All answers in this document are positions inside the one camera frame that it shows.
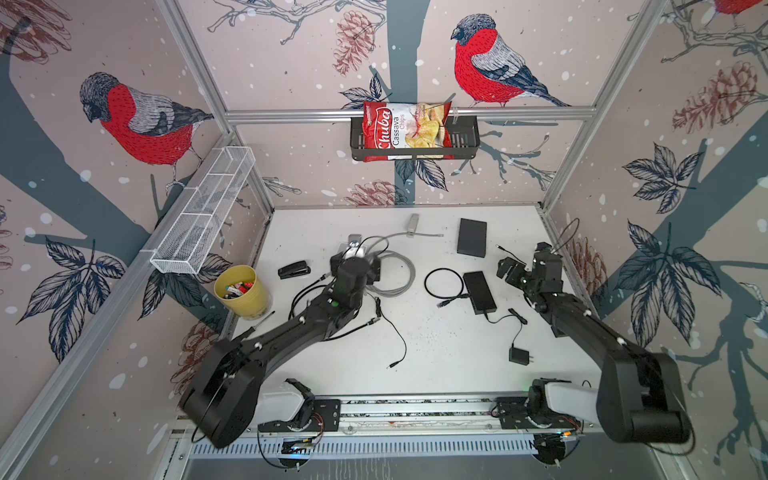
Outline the ribbed black network switch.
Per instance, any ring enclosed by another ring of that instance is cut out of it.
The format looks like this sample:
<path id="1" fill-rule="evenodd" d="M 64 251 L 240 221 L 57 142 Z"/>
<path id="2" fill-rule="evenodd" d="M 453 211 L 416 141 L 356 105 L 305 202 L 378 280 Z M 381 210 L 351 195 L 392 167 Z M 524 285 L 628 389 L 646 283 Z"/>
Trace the ribbed black network switch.
<path id="1" fill-rule="evenodd" d="M 476 315 L 487 316 L 497 310 L 497 305 L 482 271 L 466 272 L 462 276 L 469 299 Z"/>

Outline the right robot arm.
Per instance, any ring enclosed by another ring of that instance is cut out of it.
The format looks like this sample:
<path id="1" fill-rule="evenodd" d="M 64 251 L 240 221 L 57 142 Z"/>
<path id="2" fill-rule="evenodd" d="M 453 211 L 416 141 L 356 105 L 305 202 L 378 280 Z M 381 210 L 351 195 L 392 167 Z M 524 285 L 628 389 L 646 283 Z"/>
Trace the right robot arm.
<path id="1" fill-rule="evenodd" d="M 666 354 L 622 338 L 588 305 L 563 290 L 562 257 L 537 245 L 532 268 L 514 257 L 498 261 L 496 276 L 517 288 L 553 331 L 572 339 L 600 368 L 596 421 L 617 443 L 683 444 L 694 437 L 679 370 Z"/>

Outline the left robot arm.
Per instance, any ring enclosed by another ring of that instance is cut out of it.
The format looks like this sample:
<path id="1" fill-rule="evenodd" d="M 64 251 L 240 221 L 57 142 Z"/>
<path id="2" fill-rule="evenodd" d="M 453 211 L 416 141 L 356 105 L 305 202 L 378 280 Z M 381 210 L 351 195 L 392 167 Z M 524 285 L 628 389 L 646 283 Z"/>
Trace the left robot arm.
<path id="1" fill-rule="evenodd" d="M 217 448 L 233 443 L 251 424 L 265 379 L 307 347 L 330 339 L 360 311 L 366 289 L 380 279 L 374 253 L 338 253 L 334 280 L 308 306 L 255 337 L 252 328 L 215 343 L 181 396 L 179 407 Z"/>

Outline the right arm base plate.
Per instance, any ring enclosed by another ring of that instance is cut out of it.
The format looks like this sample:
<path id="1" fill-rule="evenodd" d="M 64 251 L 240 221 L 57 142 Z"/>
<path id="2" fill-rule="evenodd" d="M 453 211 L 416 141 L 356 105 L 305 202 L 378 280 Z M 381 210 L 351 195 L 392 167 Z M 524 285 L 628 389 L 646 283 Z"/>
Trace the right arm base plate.
<path id="1" fill-rule="evenodd" d="M 503 430 L 554 429 L 556 431 L 583 429 L 583 422 L 575 417 L 533 406 L 527 396 L 498 397 L 490 411 Z"/>

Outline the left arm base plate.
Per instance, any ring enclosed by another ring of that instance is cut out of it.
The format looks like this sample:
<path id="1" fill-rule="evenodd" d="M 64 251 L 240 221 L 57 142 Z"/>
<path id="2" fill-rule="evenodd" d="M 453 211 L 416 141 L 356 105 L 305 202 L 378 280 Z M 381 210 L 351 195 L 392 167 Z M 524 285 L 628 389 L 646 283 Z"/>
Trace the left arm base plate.
<path id="1" fill-rule="evenodd" d="M 273 419 L 258 425 L 260 433 L 337 432 L 341 416 L 339 399 L 305 400 L 289 420 Z"/>

